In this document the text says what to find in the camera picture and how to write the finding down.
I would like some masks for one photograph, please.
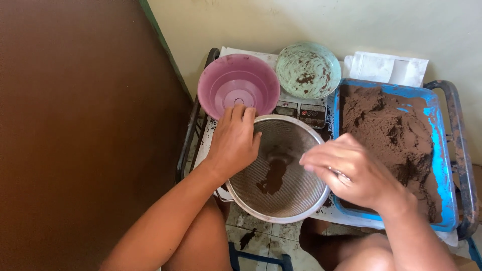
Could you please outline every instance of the cart handle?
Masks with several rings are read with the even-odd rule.
[[[424,88],[430,90],[441,88],[447,100],[450,127],[452,128],[453,142],[455,144],[455,162],[460,179],[460,194],[464,208],[464,218],[457,227],[457,235],[459,240],[465,240],[475,232],[479,225],[479,205],[477,204],[477,190],[467,146],[460,98],[457,88],[450,81],[432,81],[424,84]]]
[[[208,54],[208,59],[206,60],[206,64],[204,68],[206,68],[211,62],[215,61],[219,57],[220,51],[217,48],[212,48]],[[187,156],[189,155],[189,147],[191,147],[191,142],[194,137],[194,132],[196,131],[196,124],[198,121],[199,111],[201,109],[201,105],[199,104],[198,96],[194,99],[194,104],[191,110],[191,116],[189,117],[189,123],[187,124],[187,132],[186,138],[184,138],[184,144],[181,149],[181,155],[179,156],[179,160],[177,161],[176,167],[176,176],[175,181],[179,183],[182,179],[184,179],[184,168],[186,167]]]

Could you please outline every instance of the brown powder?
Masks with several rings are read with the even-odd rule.
[[[274,159],[269,162],[269,170],[266,173],[266,177],[256,186],[261,190],[263,194],[274,194],[280,190],[283,184],[283,175],[286,172],[286,161]]]
[[[425,100],[384,94],[380,87],[348,85],[340,86],[340,95],[342,132],[351,133],[383,162],[417,197],[420,212],[431,223],[441,222],[442,200],[432,172],[433,142],[423,113]],[[347,202],[342,205],[353,207]]]

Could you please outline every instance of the mesh strainer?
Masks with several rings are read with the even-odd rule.
[[[254,121],[262,132],[257,159],[226,183],[234,201],[252,216],[273,223],[292,223],[316,212],[330,188],[299,165],[301,155],[323,144],[305,123],[282,115]]]

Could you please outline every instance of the ring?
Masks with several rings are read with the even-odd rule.
[[[350,179],[349,177],[347,177],[345,174],[343,174],[341,171],[339,171],[339,170],[337,170],[337,169],[334,169],[334,168],[331,168],[330,166],[328,167],[328,169],[331,170],[331,171],[333,171],[334,173],[336,173],[336,175],[337,175],[337,177],[338,177],[338,179],[339,179],[340,181],[342,181],[342,180],[340,179],[340,176],[342,176],[344,179],[346,179],[346,180],[348,180],[348,181],[351,182],[351,179]]]

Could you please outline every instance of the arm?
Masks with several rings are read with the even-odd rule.
[[[213,192],[256,159],[261,135],[253,136],[255,114],[242,105],[226,109],[206,159],[137,220],[102,271],[151,271],[171,257]]]
[[[344,134],[314,147],[303,155],[300,164],[314,171],[340,198],[380,214],[398,271],[457,270],[435,232],[418,213],[415,196],[352,135]],[[343,172],[351,181],[339,179],[328,167]]]

